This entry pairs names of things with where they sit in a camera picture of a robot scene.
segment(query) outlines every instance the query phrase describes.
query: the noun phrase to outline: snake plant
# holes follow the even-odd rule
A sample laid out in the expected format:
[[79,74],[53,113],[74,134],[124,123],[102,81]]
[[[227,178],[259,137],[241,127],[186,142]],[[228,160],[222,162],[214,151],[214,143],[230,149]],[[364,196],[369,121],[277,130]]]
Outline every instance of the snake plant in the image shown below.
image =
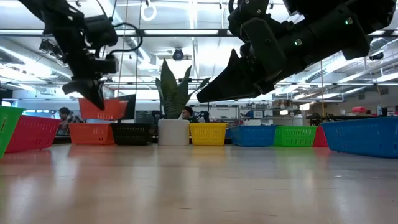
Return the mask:
[[159,92],[160,104],[164,107],[167,119],[178,119],[192,94],[205,87],[209,82],[210,78],[206,78],[196,90],[188,94],[188,79],[191,74],[191,68],[192,66],[187,69],[184,78],[177,84],[173,72],[169,69],[166,60],[163,60],[160,80],[156,78],[156,87]]

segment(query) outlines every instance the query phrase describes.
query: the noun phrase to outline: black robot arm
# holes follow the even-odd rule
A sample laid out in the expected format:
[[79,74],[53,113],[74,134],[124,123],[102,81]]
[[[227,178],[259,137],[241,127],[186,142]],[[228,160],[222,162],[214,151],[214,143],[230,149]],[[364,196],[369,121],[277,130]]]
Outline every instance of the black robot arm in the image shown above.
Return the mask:
[[254,98],[313,63],[340,50],[347,60],[365,57],[367,36],[391,23],[396,0],[284,0],[297,24],[266,14],[269,0],[229,2],[229,30],[239,37],[241,57],[232,50],[228,66],[197,98],[199,102]]
[[100,58],[102,47],[114,46],[118,36],[106,15],[84,17],[66,0],[19,0],[45,24],[44,35],[52,34],[72,71],[72,81],[63,86],[65,94],[77,91],[104,109],[103,82],[107,73],[116,73],[119,62],[111,54]]

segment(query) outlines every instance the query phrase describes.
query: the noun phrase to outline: person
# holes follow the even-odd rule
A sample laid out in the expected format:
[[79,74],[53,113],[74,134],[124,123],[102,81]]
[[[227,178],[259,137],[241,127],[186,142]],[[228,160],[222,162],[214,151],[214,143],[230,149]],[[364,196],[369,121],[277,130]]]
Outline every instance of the person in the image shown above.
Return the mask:
[[59,111],[61,117],[60,129],[64,131],[68,131],[68,124],[70,123],[84,123],[84,121],[80,118],[79,115],[70,111],[70,109],[63,107],[60,108]]
[[182,119],[189,120],[191,123],[199,123],[199,121],[193,117],[193,109],[190,106],[184,107],[184,109],[181,111],[181,117]]

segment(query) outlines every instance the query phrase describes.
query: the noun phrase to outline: white pot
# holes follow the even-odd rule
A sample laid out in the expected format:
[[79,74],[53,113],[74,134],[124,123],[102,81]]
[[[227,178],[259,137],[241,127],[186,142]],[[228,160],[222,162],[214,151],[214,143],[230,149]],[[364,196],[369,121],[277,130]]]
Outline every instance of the white pot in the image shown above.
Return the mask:
[[158,134],[158,145],[160,146],[187,146],[189,145],[189,121],[159,120]]

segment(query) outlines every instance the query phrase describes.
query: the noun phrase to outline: yellow basket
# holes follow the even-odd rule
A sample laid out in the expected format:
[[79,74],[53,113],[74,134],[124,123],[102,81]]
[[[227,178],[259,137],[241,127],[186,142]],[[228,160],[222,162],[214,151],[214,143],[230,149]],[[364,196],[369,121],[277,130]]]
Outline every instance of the yellow basket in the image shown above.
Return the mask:
[[227,124],[192,123],[189,125],[194,146],[224,146]]

